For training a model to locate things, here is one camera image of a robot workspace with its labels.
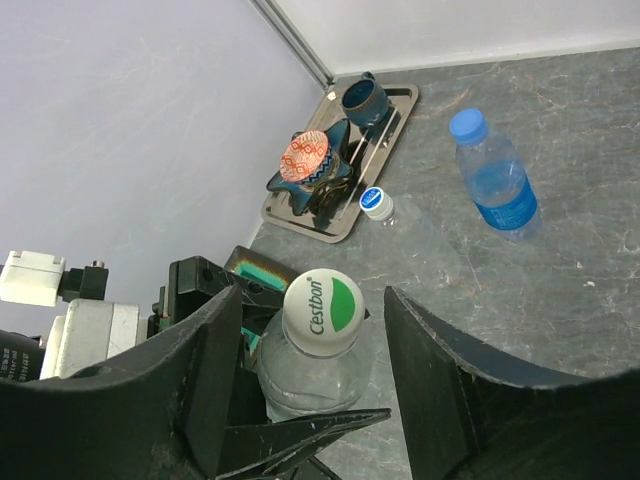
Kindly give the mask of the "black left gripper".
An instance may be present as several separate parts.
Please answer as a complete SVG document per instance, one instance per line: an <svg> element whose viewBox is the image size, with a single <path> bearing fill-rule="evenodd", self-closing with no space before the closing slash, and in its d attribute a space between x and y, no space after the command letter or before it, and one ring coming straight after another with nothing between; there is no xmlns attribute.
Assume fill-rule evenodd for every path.
<svg viewBox="0 0 640 480"><path fill-rule="evenodd" d="M167 283L160 288L157 301L157 328L165 330L184 320L229 286L241 286L232 275L202 256L192 256L170 264ZM265 398L257 376L258 346L261 335L277 309L244 309L242 302L241 339L234 378L234 424L268 423Z"/></svg>

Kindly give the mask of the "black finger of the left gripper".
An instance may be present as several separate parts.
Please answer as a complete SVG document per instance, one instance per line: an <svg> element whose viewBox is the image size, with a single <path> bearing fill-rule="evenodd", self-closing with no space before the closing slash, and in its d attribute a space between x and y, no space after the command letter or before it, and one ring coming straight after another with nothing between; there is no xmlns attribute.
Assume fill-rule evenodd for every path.
<svg viewBox="0 0 640 480"><path fill-rule="evenodd" d="M285 474L344 435L391 417L389 408L349 410L261 425L227 427L218 479L269 479Z"/></svg>

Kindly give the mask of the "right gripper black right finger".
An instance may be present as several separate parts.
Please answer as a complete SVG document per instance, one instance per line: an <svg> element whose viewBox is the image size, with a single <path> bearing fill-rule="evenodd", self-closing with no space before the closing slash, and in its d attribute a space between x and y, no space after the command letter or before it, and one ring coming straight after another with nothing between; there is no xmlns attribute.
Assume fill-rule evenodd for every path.
<svg viewBox="0 0 640 480"><path fill-rule="evenodd" d="M589 379L501 351L402 290L384 320L416 479L635 479L639 373Z"/></svg>

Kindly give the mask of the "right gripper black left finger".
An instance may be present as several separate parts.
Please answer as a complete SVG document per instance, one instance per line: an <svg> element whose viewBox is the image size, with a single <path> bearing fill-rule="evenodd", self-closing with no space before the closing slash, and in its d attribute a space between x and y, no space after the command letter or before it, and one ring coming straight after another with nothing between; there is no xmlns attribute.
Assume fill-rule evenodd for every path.
<svg viewBox="0 0 640 480"><path fill-rule="evenodd" d="M228 287L69 378L2 382L2 478L215 478L241 317L241 291Z"/></svg>

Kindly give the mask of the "green-label Cestbon bottle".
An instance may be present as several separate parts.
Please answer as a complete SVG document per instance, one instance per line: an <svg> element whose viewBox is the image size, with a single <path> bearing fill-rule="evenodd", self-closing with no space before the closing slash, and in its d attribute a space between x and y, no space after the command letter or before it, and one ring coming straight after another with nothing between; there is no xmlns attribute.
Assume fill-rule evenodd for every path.
<svg viewBox="0 0 640 480"><path fill-rule="evenodd" d="M372 351L364 296L347 275L318 268L298 276L257 347L256 370L270 420L353 407L366 390Z"/></svg>

